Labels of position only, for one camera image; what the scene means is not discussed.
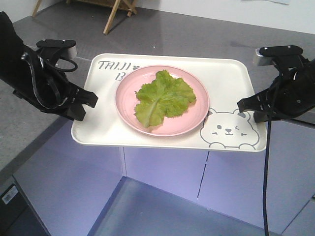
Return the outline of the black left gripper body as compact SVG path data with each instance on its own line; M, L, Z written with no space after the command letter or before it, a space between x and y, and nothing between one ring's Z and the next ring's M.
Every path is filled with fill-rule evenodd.
M43 58L37 51L23 49L13 63L13 94L26 100L44 113L66 116L76 103L79 86L70 82L66 73L78 68L73 59Z

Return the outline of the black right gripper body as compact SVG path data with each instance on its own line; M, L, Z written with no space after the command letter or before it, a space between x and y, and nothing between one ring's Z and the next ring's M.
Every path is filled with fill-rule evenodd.
M296 118L315 107L315 61L294 68L268 89L268 100L281 118Z

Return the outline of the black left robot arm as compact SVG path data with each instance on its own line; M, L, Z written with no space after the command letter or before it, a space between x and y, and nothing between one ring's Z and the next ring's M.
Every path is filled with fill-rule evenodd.
M35 51L16 34L5 12L0 14L0 78L14 95L44 113L82 121L83 105L95 107L98 97L67 79L78 68L74 40L44 39Z

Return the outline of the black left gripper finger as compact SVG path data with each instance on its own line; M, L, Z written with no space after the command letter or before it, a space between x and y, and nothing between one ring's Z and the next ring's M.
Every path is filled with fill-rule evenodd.
M81 104L72 104L66 112L66 116L71 120L82 121L85 117L85 110Z
M91 91L84 90L82 88L78 88L76 92L76 103L87 105L89 107L94 108L97 104L98 97L95 93Z

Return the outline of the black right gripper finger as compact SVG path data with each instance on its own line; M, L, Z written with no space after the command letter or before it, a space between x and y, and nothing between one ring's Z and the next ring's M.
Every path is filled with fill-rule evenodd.
M268 90L265 89L248 98L242 98L237 102L239 112L255 111L269 112L271 110L271 102L267 97Z
M253 114L255 122L268 122L268 121L277 121L281 120L279 117L271 116L264 112L255 111Z

